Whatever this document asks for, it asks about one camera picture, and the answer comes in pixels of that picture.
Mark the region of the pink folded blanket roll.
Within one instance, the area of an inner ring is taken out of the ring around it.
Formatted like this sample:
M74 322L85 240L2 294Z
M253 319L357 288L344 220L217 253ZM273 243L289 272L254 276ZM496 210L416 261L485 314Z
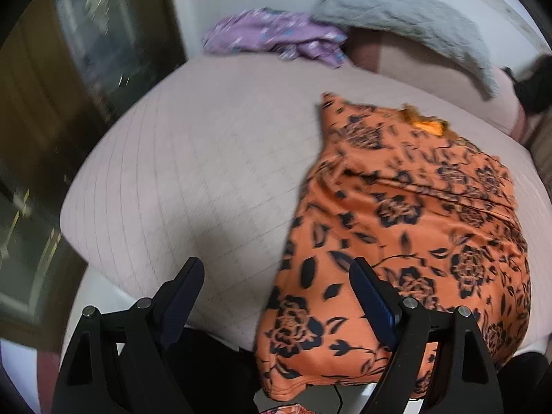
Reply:
M353 64L431 93L491 124L515 141L528 128L511 78L491 68L498 95L489 96L469 72L426 46L397 34L364 28L349 32L345 51Z

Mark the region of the striped floral cushion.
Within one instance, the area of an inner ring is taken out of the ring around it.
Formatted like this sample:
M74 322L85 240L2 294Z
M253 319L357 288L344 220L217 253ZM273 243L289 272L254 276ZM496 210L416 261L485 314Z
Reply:
M529 151L537 170L545 176L550 175L552 159L551 109L548 109L534 130L529 143Z

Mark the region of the grey quilted blanket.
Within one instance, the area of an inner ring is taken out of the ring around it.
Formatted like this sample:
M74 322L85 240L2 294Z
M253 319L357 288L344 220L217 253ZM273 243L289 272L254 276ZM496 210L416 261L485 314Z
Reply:
M489 48L478 27L439 0L322 0L313 19L416 41L473 75L489 97L499 94Z

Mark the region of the wooden glass panel door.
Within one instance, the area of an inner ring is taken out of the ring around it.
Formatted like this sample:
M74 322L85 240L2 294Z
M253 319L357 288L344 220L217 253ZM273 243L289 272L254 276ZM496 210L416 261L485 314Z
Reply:
M57 352L85 269L63 240L73 179L185 61L173 0L1 0L1 336Z

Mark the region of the purple floral garment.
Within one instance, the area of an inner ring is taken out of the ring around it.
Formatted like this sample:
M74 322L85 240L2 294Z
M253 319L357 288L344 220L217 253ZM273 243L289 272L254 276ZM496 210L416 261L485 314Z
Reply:
M339 27L313 21L306 12L250 9L218 21L203 40L211 54L275 52L285 61L298 57L338 68L345 62Z

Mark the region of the black garment on headboard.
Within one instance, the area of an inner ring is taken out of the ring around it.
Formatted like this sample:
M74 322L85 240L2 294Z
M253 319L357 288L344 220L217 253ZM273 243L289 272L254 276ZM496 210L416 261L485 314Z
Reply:
M541 114L552 104L552 57L550 54L539 57L528 78L516 79L510 67L502 71L514 83L515 95L528 116Z

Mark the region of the orange black floral garment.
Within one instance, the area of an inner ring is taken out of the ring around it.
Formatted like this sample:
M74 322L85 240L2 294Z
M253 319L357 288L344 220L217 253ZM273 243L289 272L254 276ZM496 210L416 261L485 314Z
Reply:
M445 121L335 93L321 105L323 148L304 179L255 355L265 394L377 381L390 350L351 288L365 259L426 309L469 307L497 366L529 325L528 245L508 168Z

